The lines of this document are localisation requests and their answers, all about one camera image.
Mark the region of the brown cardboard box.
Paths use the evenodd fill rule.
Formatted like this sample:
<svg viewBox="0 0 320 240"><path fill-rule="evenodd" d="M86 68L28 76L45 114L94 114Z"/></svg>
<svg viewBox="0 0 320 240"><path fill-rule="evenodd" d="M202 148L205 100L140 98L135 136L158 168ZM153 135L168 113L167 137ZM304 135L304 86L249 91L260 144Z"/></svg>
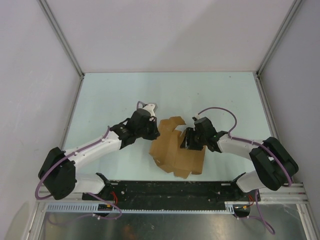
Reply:
<svg viewBox="0 0 320 240"><path fill-rule="evenodd" d="M187 179L190 174L201 175L203 172L205 152L181 148L185 131L177 130L186 123L181 116L162 119L158 126L160 136L153 140L149 149L155 164L166 173Z"/></svg>

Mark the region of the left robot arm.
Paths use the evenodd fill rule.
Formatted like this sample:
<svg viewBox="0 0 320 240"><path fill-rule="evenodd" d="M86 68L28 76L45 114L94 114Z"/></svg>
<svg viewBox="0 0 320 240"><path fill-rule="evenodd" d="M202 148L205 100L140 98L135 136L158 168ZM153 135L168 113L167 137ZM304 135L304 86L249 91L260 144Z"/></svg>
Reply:
<svg viewBox="0 0 320 240"><path fill-rule="evenodd" d="M131 117L108 127L104 135L83 146L68 150L52 148L38 173L36 199L42 199L39 195L41 186L46 187L55 200L62 200L70 194L82 194L84 200L94 196L100 200L107 199L111 193L109 180L98 172L79 174L79 169L102 156L132 145L139 138L156 140L160 136L156 107L154 103L138 107Z"/></svg>

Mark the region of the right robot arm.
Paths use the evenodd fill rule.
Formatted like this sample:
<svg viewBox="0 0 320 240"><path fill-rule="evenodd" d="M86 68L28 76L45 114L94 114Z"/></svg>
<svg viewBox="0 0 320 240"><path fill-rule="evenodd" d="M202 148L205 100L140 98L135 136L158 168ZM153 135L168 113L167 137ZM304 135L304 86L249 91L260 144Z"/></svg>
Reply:
<svg viewBox="0 0 320 240"><path fill-rule="evenodd" d="M299 166L275 137L266 140L249 140L231 136L227 131L216 131L207 117L194 118L194 127L188 127L181 149L233 154L252 161L254 171L243 173L233 180L231 196L242 201L249 192L267 188L277 191L288 187Z"/></svg>

